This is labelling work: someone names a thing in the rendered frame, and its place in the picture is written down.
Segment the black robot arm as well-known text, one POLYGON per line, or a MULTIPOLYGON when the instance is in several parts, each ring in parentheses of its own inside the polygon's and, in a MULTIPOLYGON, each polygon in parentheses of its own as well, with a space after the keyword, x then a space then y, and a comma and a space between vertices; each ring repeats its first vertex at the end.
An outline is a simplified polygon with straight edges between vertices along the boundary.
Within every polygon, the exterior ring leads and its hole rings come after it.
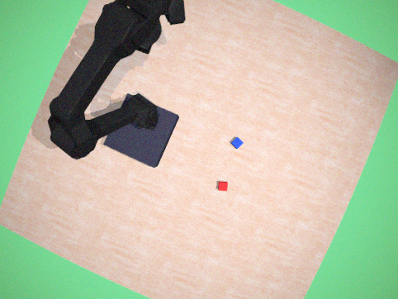
POLYGON ((91 47, 50 102, 50 140, 72 159, 88 156, 99 139, 133 121, 151 131, 157 126, 157 106, 139 93, 127 106, 91 120, 85 119, 84 111, 120 59, 136 50, 149 55, 162 31, 161 13, 168 12, 171 2, 115 0, 102 10, 91 47))

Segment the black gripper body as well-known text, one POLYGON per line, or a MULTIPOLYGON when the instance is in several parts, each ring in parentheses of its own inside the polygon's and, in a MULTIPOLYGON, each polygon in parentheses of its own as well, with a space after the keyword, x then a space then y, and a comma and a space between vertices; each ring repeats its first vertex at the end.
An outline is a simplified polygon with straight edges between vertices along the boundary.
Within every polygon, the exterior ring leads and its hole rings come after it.
POLYGON ((172 0, 168 12, 162 12, 162 15, 168 15, 169 24, 180 24, 186 21, 184 0, 172 0))

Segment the red block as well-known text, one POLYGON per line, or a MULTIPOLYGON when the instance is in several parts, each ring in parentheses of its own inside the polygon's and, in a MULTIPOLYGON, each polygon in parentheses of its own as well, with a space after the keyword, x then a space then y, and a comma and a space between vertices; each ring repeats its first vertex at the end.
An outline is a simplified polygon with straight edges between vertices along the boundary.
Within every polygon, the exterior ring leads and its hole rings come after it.
POLYGON ((227 182, 220 182, 219 181, 219 191, 227 191, 228 183, 227 182))

